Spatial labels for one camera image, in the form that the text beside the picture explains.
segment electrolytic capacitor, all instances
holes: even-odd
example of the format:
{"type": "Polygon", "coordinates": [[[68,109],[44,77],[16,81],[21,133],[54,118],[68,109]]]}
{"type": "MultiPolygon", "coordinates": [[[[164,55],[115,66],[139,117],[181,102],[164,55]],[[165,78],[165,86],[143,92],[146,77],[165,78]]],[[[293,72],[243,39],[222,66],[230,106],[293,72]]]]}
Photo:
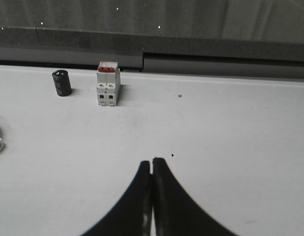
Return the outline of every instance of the electrolytic capacitor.
{"type": "Polygon", "coordinates": [[[59,96],[68,96],[72,93],[68,71],[57,70],[52,74],[56,87],[56,92],[59,96]]]}

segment miniature circuit breaker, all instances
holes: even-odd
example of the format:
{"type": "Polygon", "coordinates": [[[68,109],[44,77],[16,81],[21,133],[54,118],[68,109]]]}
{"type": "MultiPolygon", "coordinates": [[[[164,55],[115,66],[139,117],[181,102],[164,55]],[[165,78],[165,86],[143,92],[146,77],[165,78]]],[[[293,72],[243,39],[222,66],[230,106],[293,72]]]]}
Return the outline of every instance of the miniature circuit breaker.
{"type": "Polygon", "coordinates": [[[118,63],[101,61],[96,74],[98,104],[101,106],[116,106],[121,86],[118,63]]]}

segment black capacitor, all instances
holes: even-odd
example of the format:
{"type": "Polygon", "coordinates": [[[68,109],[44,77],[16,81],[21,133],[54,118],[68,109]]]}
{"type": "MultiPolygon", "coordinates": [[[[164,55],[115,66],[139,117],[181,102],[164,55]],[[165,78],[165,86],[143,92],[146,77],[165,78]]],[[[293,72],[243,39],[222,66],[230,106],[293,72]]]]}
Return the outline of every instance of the black capacitor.
{"type": "Polygon", "coordinates": [[[68,71],[57,70],[52,74],[56,87],[56,92],[59,96],[68,96],[72,93],[68,71]]]}

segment white table surface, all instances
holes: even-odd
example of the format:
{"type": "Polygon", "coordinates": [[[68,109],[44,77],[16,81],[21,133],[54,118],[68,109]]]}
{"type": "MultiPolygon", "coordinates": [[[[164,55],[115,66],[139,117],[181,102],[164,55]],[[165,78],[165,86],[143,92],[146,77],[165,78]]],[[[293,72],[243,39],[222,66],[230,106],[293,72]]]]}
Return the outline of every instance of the white table surface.
{"type": "Polygon", "coordinates": [[[124,72],[101,107],[95,71],[59,97],[56,69],[0,65],[0,236],[80,235],[155,156],[235,233],[304,236],[304,83],[124,72]]]}

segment gray panel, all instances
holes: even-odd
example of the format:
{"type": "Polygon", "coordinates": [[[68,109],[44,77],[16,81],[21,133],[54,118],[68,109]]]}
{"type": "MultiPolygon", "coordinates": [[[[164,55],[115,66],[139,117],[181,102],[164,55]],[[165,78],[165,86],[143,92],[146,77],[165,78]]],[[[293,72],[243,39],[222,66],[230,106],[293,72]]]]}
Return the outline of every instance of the gray panel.
{"type": "Polygon", "coordinates": [[[144,59],[144,72],[304,79],[304,66],[204,60],[144,59]]]}
{"type": "Polygon", "coordinates": [[[0,47],[0,60],[73,63],[98,65],[101,60],[118,61],[121,67],[142,68],[142,55],[130,56],[117,53],[90,53],[66,50],[0,47]]]}
{"type": "Polygon", "coordinates": [[[36,45],[29,28],[38,49],[304,61],[304,0],[0,0],[1,27],[21,29],[0,45],[36,45]]]}

